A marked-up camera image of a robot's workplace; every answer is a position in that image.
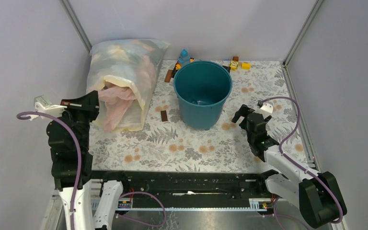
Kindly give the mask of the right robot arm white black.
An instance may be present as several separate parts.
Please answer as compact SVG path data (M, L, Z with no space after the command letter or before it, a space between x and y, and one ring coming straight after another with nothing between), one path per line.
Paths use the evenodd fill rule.
M269 136L266 124L271 119L273 106L265 103L254 110L242 105L232 122L242 117L239 126L246 131L247 141L254 156L274 167L260 174L256 183L259 196L280 196L296 206L312 228L318 228L347 214L338 182L330 172L319 172L306 163L280 151L280 144Z

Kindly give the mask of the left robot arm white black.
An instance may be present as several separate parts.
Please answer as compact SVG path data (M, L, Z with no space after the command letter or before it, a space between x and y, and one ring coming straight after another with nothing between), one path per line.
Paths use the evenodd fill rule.
M129 192L123 179L105 180L103 193L92 211L92 160L89 153L90 124L99 114L98 92L76 99L63 99L57 121L46 128L51 150L55 188L62 200L68 230L109 230L119 197Z

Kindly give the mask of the pink plastic trash bag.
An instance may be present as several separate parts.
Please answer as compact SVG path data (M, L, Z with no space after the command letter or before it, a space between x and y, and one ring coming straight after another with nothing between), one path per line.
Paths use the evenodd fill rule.
M109 132L119 125L128 108L136 100L131 88L120 87L110 82L105 83L98 96L106 109L102 126L105 131Z

